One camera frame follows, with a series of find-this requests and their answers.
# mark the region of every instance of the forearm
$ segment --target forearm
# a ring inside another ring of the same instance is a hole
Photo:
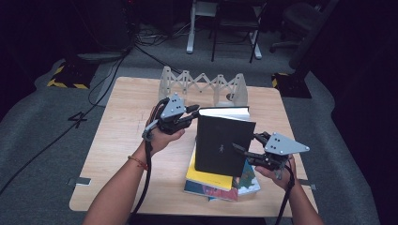
[[[144,145],[141,144],[132,156],[146,163]],[[84,224],[125,224],[143,171],[139,162],[127,160],[92,202]]]
[[[296,180],[296,184],[290,192],[289,203],[292,209],[293,223],[295,225],[324,224],[298,180]]]

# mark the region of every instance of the yellow book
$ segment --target yellow book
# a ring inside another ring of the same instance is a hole
[[[220,175],[209,172],[198,172],[195,170],[195,151],[196,151],[196,145],[193,149],[190,166],[188,168],[187,175],[185,178],[187,180],[202,185],[206,185],[209,187],[218,188],[222,190],[230,190],[232,188],[232,180],[234,178],[233,176]]]

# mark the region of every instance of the gray carpet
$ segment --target gray carpet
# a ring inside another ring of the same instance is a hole
[[[186,69],[192,76],[223,74],[227,80],[239,72],[246,83],[271,87],[274,72],[291,72],[288,59],[292,50],[268,52],[279,34],[261,34],[261,60],[249,64],[247,47],[223,47],[210,62],[211,44],[206,30],[197,33],[193,54],[186,54],[187,37],[168,40],[158,46],[142,47],[168,65]],[[55,140],[72,122],[68,118],[87,112],[110,83],[101,83],[114,63],[99,66],[90,90],[47,87],[61,60],[36,80],[38,90],[18,102],[0,123],[0,188],[28,160]],[[163,65],[134,49],[122,63],[116,76],[159,78]],[[312,99],[283,98],[296,139],[311,146],[302,154],[321,217],[327,224],[379,224],[369,186],[334,126],[330,112],[333,97],[310,73],[306,83]],[[0,224],[79,224],[83,212],[69,209],[73,187],[66,185],[78,177],[103,114],[94,108],[79,128],[73,127],[63,138],[32,161],[0,196]],[[275,218],[267,218],[273,224]],[[282,224],[291,224],[284,219]]]

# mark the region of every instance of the cord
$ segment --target cord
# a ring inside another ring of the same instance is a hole
[[[161,107],[161,105],[167,101],[167,98],[161,100],[158,102],[158,104],[155,106],[155,109],[153,113],[150,116],[149,123],[151,124],[155,120],[155,116]],[[145,178],[145,185],[143,189],[143,193],[141,194],[140,200],[138,201],[137,205],[135,206],[134,210],[130,214],[131,217],[137,214],[138,210],[141,207],[141,204],[144,202],[145,195],[147,193],[148,187],[149,187],[149,181],[150,181],[150,174],[152,172],[152,159],[150,157],[150,152],[152,151],[152,144],[151,142],[145,141],[145,156],[146,156],[146,165],[148,166],[148,169],[146,171],[146,178]]]
[[[290,191],[292,190],[293,186],[295,185],[295,177],[294,177],[293,171],[291,169],[291,165],[290,165],[290,167],[288,167],[286,165],[284,167],[289,171],[290,179],[289,179],[289,183],[287,183],[287,190],[284,193],[281,209],[279,210],[279,215],[278,215],[278,218],[277,218],[277,220],[275,222],[275,225],[279,225],[279,223],[281,222],[284,208],[286,207],[287,200],[289,199],[289,196],[290,196]]]
[[[118,65],[117,68],[115,70],[114,73],[114,77],[112,78],[111,84],[113,83],[114,79],[115,79],[115,75],[121,65],[121,63],[123,62],[125,57],[123,57]],[[52,142],[50,142],[47,146],[45,146],[42,150],[40,150],[37,154],[35,154],[30,160],[28,160],[17,172],[15,172],[11,178],[8,179],[8,181],[6,182],[6,184],[1,188],[0,190],[0,197],[1,195],[5,192],[5,190],[7,189],[7,187],[11,184],[11,182],[30,164],[32,163],[37,157],[39,157],[42,153],[44,153],[45,151],[47,151],[51,146],[53,146],[53,144],[55,144],[56,142],[58,142],[62,137],[64,137],[72,128],[74,128],[77,124],[79,124],[92,110],[94,110],[94,108],[96,108],[98,106],[98,104],[102,101],[102,99],[106,96],[106,93],[108,93],[109,89],[111,88],[111,84],[108,86],[108,88],[106,89],[106,91],[104,92],[104,94],[101,96],[101,98],[86,112],[84,113],[82,116],[80,116],[80,118],[75,121],[70,127],[68,127],[64,132],[61,133],[61,135],[59,135],[55,140],[53,140]]]
[[[114,70],[114,67],[115,67],[116,64],[117,64],[117,61],[115,61],[114,64],[112,65],[111,71],[109,71],[109,74],[108,74],[105,78],[103,78],[99,83],[97,83],[97,84],[93,87],[93,89],[91,89],[90,93],[88,94],[88,102],[89,102],[91,105],[97,104],[97,106],[99,106],[99,105],[98,105],[99,102],[94,102],[94,103],[93,103],[93,102],[91,101],[91,99],[90,99],[91,94],[94,92],[95,89],[97,89],[97,87],[100,86],[101,83],[105,82],[105,80],[108,79],[109,76],[111,76],[112,71]]]
[[[164,65],[164,66],[168,66],[167,63],[161,61],[160,59],[158,59],[157,57],[153,56],[152,54],[150,54],[150,53],[144,51],[143,49],[141,49],[140,47],[138,47],[138,45],[135,45],[135,48],[136,48],[138,51],[140,51],[141,53],[144,53],[144,54],[146,54],[147,56],[151,57],[152,59],[154,59],[154,60],[157,61],[158,63],[160,63],[160,64],[162,64],[162,65]],[[172,71],[178,73],[178,74],[181,74],[181,73],[182,73],[182,71],[180,71],[180,70],[177,69],[177,68],[170,67],[170,69],[171,69]]]
[[[103,44],[101,44],[98,39],[94,36],[94,34],[90,31],[87,23],[85,22],[82,13],[79,11],[79,9],[76,7],[75,3],[73,2],[73,0],[69,0],[70,4],[73,6],[74,10],[76,11],[76,14],[79,16],[79,19],[81,20],[85,31],[89,34],[89,36],[91,36],[93,38],[93,40],[103,49],[105,50],[109,50],[109,51],[113,51],[113,52],[119,52],[118,56],[111,56],[111,57],[102,57],[102,58],[84,58],[81,57],[80,55],[77,55],[80,59],[82,59],[85,63],[88,64],[103,64],[103,63],[107,63],[107,62],[113,62],[116,60],[119,60],[121,58],[126,57],[127,54],[129,54],[130,49],[131,49],[131,45],[133,43],[133,38],[130,37],[130,43],[122,48],[122,49],[114,49],[114,48],[109,48],[108,46],[105,46]]]

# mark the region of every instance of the colorful book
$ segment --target colorful book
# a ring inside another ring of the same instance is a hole
[[[220,175],[209,172],[198,172],[195,170],[195,151],[196,145],[192,151],[190,166],[187,170],[186,179],[194,183],[205,185],[220,190],[230,190],[232,188],[233,176]]]
[[[242,176],[239,179],[237,195],[242,196],[250,193],[257,192],[261,189],[255,176],[253,166],[246,160],[243,168]],[[217,200],[217,197],[208,197],[209,201]]]
[[[209,187],[206,185],[195,183],[193,181],[186,180],[184,191],[191,194],[207,196],[209,198],[236,202],[238,179],[238,177],[234,179],[234,185],[232,185],[232,188],[230,190],[221,190],[218,188]]]

